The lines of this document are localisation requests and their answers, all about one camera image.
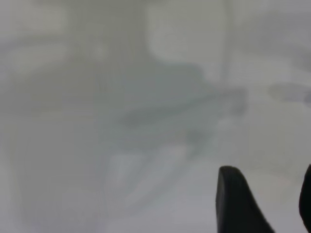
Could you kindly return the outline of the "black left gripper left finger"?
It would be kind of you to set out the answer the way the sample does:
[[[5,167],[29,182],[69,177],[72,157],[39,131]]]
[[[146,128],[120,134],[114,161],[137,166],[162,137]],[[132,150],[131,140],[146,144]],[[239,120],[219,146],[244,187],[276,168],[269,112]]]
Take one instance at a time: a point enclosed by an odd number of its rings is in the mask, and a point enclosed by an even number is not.
[[[273,233],[242,172],[221,166],[216,191],[216,219],[219,233]]]

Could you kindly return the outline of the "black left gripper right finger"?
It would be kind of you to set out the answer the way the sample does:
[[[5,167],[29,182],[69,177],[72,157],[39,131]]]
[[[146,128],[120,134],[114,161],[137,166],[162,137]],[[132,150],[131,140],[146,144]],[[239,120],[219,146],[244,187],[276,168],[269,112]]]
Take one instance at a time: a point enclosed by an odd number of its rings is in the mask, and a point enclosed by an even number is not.
[[[303,224],[308,231],[311,233],[311,166],[309,165],[304,181],[301,187],[299,197],[299,213],[302,218]]]

